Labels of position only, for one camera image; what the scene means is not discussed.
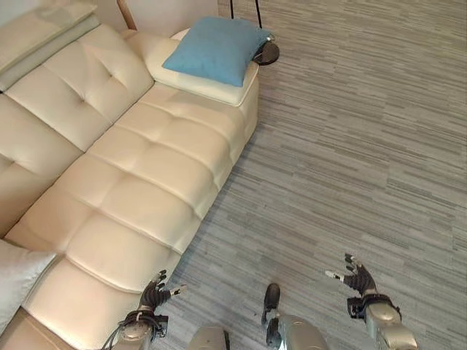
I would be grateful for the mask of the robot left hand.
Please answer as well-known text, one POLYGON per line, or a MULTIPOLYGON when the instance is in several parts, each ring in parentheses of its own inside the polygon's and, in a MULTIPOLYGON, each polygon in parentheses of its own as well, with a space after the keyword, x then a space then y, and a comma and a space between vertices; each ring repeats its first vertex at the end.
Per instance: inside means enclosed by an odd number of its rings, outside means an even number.
POLYGON ((186 284, 181 284, 174 289, 165 288, 167 270, 159 271, 156 277, 150 280, 145 287, 139 301, 139 311, 154 312, 157 307, 162 306, 172 297, 180 296, 187 289, 186 284))

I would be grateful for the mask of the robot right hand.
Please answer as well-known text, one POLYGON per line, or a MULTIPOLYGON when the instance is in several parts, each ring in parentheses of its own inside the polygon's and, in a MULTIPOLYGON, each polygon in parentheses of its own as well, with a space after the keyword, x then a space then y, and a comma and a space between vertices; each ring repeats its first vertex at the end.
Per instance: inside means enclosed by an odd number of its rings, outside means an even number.
POLYGON ((347 264, 346 269, 350 274, 343 275, 326 270, 325 275, 347 285, 351 289, 357 291, 361 296, 376 294, 377 286, 373 276, 355 255, 346 253, 344 255, 344 260, 347 264))

